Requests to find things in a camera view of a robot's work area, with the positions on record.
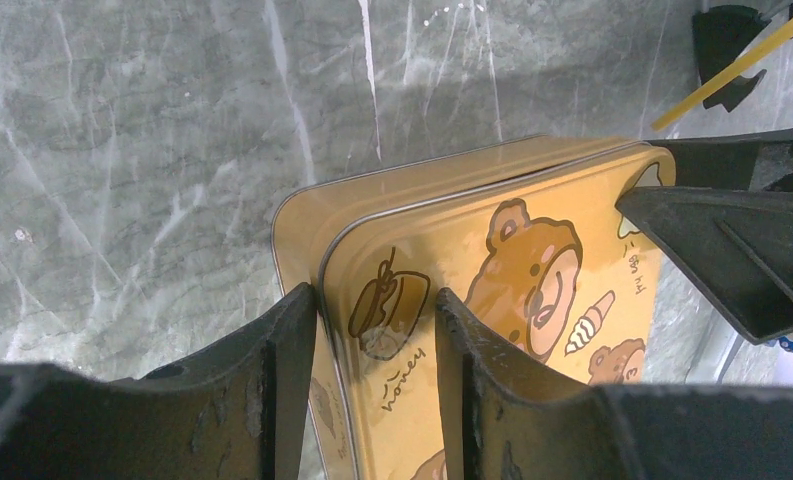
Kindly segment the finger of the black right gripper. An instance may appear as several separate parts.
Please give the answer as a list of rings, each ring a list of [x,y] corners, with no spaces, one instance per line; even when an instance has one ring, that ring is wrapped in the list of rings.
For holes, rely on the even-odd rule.
[[[649,143],[671,152],[678,186],[793,192],[793,128]]]
[[[747,341],[793,343],[793,192],[636,187],[616,207]]]

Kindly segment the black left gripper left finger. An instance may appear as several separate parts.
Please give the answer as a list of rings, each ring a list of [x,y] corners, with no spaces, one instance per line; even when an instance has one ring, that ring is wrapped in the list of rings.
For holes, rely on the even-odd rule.
[[[316,325],[302,283],[140,379],[0,364],[0,479],[294,479]]]

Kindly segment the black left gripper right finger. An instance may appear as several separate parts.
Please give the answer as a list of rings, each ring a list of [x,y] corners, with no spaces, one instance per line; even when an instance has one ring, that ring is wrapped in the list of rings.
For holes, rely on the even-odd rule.
[[[793,479],[793,388],[587,385],[435,306],[451,479]]]

